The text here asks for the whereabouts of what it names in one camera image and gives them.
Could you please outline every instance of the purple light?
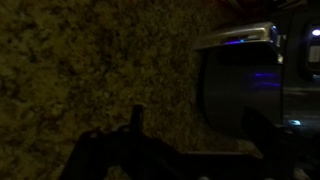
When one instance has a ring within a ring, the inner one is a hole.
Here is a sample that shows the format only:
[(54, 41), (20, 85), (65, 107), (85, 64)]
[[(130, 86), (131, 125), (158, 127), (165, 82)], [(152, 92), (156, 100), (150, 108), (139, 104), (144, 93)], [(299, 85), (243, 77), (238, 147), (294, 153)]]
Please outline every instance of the purple light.
[(281, 85), (278, 83), (262, 83), (265, 86), (273, 86), (273, 87), (280, 87)]
[(269, 73), (256, 73), (254, 74), (255, 77), (275, 77), (275, 74), (269, 74)]
[(320, 36), (320, 30), (319, 29), (315, 29), (315, 30), (312, 31), (312, 34), (314, 36)]
[(243, 39), (240, 39), (239, 41), (229, 41), (229, 42), (225, 42), (224, 44), (240, 44), (240, 43), (243, 43), (244, 40)]

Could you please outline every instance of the textured wall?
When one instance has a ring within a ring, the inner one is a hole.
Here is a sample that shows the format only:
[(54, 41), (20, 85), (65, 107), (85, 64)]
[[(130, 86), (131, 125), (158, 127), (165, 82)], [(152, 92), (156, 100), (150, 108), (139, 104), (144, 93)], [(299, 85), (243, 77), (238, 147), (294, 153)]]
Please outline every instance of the textured wall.
[(83, 131), (128, 122), (137, 103), (148, 136), (236, 150), (195, 105), (192, 41), (234, 18), (209, 2), (0, 1), (0, 179), (56, 179)]

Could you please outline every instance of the blue light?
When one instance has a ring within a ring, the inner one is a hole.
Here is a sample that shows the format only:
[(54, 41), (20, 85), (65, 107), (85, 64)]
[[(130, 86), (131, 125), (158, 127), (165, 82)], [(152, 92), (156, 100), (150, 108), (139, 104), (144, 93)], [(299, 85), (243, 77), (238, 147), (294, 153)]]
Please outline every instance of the blue light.
[(229, 41), (229, 42), (225, 42), (224, 44), (240, 44), (240, 43), (243, 43), (244, 40), (243, 39), (240, 39), (239, 41)]
[(294, 126), (300, 126), (301, 123), (299, 120), (289, 120), (289, 123)]
[(256, 73), (254, 74), (255, 77), (275, 77), (275, 74), (271, 73)]
[(273, 87), (280, 87), (281, 85), (278, 83), (262, 83), (265, 86), (273, 86)]

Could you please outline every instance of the dark ground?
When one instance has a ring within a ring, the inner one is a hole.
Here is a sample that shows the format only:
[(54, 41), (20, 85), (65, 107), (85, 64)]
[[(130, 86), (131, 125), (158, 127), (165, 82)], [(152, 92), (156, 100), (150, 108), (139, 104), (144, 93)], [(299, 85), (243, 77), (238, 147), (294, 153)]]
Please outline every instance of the dark ground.
[(134, 104), (181, 152), (246, 149), (195, 104), (192, 42), (235, 18), (215, 1), (4, 0), (0, 17), (0, 179), (56, 179), (82, 132), (128, 122)]

